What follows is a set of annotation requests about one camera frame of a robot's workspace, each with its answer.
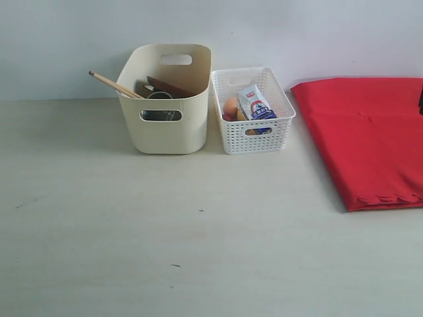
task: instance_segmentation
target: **white table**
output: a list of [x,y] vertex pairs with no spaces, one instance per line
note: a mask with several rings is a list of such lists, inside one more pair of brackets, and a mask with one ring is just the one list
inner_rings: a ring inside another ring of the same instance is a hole
[[211,113],[156,156],[117,100],[0,111],[2,317],[423,315],[423,210],[343,213],[300,116],[279,153],[224,154]]

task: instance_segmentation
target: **wooden chopstick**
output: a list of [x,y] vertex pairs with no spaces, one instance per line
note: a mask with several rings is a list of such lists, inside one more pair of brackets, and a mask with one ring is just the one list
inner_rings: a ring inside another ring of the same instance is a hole
[[90,71],[89,74],[93,76],[95,79],[98,79],[99,81],[102,81],[106,85],[109,85],[110,87],[115,88],[118,92],[121,92],[122,94],[125,94],[128,97],[143,99],[143,97],[141,97],[139,94],[135,93],[134,91],[130,91],[129,89],[115,83],[114,81],[111,81],[110,79],[107,79],[106,77],[103,77],[102,75],[95,73],[94,71]]

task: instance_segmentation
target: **red cloth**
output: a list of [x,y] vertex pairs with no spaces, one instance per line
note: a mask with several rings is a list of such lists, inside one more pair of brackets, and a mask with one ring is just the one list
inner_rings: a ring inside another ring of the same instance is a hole
[[349,211],[423,206],[422,78],[336,78],[294,88]]

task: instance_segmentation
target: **cream plastic bin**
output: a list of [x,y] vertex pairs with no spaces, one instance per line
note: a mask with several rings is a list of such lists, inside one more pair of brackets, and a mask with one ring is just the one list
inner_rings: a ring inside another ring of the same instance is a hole
[[[211,73],[215,109],[227,154],[279,151],[284,148],[295,110],[269,68],[226,69]],[[276,119],[228,122],[222,119],[225,101],[256,84],[275,112]],[[269,134],[247,135],[247,130],[271,128]]]
[[[169,65],[164,57],[189,55],[189,65]],[[188,154],[201,149],[206,142],[208,89],[212,53],[196,44],[149,44],[136,49],[123,68],[117,83],[137,91],[147,84],[147,76],[193,92],[182,99],[136,99],[118,92],[129,133],[135,147],[150,154]],[[178,121],[146,121],[142,111],[175,110],[182,114]]]

